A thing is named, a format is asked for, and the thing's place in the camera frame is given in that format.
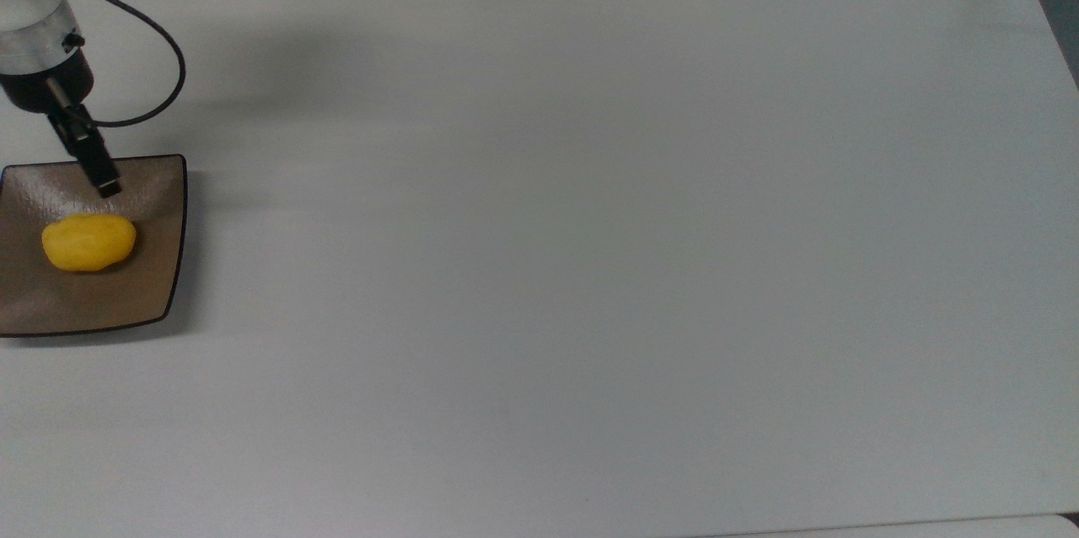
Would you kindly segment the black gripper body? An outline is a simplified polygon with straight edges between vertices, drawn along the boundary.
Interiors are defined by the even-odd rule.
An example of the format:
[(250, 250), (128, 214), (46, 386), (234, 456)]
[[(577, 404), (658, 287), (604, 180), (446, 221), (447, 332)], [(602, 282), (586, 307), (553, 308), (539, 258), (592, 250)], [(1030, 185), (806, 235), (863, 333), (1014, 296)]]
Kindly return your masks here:
[(86, 134), (88, 146), (104, 149), (104, 141), (95, 126), (78, 126), (74, 120), (59, 116), (64, 112), (62, 101), (56, 97), (54, 88), (62, 92), (70, 107), (77, 109), (80, 116), (88, 118), (83, 101), (93, 89), (94, 75), (84, 56), (70, 56), (66, 61), (51, 67), (44, 72), (30, 74), (1, 74), (3, 91), (8, 99), (17, 108), (43, 114), (50, 121), (51, 127), (62, 139), (62, 144), (69, 153), (73, 153), (76, 136)]

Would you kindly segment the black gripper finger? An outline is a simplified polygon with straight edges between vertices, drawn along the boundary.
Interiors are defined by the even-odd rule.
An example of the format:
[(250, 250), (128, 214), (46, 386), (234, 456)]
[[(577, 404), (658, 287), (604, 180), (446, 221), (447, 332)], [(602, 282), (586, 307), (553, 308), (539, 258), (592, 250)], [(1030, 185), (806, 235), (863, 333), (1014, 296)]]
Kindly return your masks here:
[(96, 190), (101, 199), (120, 195), (122, 184), (119, 170), (100, 138), (77, 139), (76, 158), (88, 178), (88, 184)]

